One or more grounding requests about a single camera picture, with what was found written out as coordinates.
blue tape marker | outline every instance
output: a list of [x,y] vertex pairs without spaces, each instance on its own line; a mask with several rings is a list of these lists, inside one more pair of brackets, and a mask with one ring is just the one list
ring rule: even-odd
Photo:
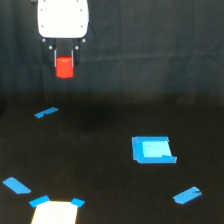
[[29,188],[21,184],[13,177],[10,177],[7,180],[3,181],[3,184],[13,190],[16,194],[29,194],[31,192]]
[[35,199],[35,200],[33,200],[33,201],[30,201],[29,203],[30,203],[30,205],[31,205],[33,208],[35,208],[35,207],[37,207],[37,205],[40,205],[40,204],[42,204],[42,203],[44,203],[44,202],[47,202],[47,201],[50,201],[50,199],[49,199],[49,197],[46,195],[46,196],[43,196],[43,197],[41,197],[41,198]]
[[78,206],[78,207],[82,207],[82,206],[84,205],[85,201],[82,201],[82,200],[80,200],[80,199],[74,198],[74,199],[71,201],[71,203],[72,203],[73,205]]
[[54,113],[56,111],[58,111],[57,108],[51,107],[51,108],[49,108],[47,110],[44,110],[42,112],[39,112],[39,113],[35,114],[34,116],[37,117],[37,118],[42,118],[45,114],[52,114],[52,113]]
[[133,137],[133,159],[138,163],[176,163],[171,155],[168,137]]
[[143,141],[156,141],[156,142],[161,142],[161,141],[166,141],[169,142],[169,138],[167,136],[158,136],[158,137],[146,137],[146,136],[139,136],[139,137],[133,137],[133,141],[135,142],[143,142]]
[[149,157],[149,158],[143,158],[143,159],[138,159],[138,163],[142,164],[150,164],[150,163],[176,163],[177,162],[177,157],[173,156],[162,156],[162,157]]
[[200,195],[202,195],[201,191],[196,187],[192,187],[189,190],[186,190],[174,196],[173,199],[175,200],[176,203],[185,204],[186,202],[191,201],[192,199]]

red cube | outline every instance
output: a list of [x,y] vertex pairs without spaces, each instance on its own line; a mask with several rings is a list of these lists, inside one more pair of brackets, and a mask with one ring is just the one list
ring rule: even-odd
[[57,58],[57,77],[62,79],[72,78],[75,70],[71,56],[61,56]]

blue square marker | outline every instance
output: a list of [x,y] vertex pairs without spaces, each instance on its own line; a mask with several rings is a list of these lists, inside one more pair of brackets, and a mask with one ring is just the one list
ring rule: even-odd
[[144,157],[172,156],[167,141],[144,141],[142,142]]
[[168,137],[133,137],[133,159],[138,163],[176,163]]

black table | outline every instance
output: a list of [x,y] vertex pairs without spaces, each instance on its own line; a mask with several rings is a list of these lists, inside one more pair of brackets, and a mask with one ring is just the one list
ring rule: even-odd
[[[55,106],[41,119],[34,114]],[[138,164],[133,136],[168,136],[177,164]],[[223,223],[224,108],[159,105],[10,105],[0,119],[0,223],[31,223],[29,201],[86,201],[77,224]],[[193,186],[203,196],[176,204]]]

white square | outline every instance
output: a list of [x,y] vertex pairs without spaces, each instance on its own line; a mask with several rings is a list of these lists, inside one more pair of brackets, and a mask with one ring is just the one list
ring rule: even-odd
[[46,38],[81,38],[89,23],[87,0],[39,0],[38,29]]
[[48,201],[36,207],[31,224],[75,224],[78,206]]
[[144,157],[172,156],[167,141],[145,141],[142,146]]

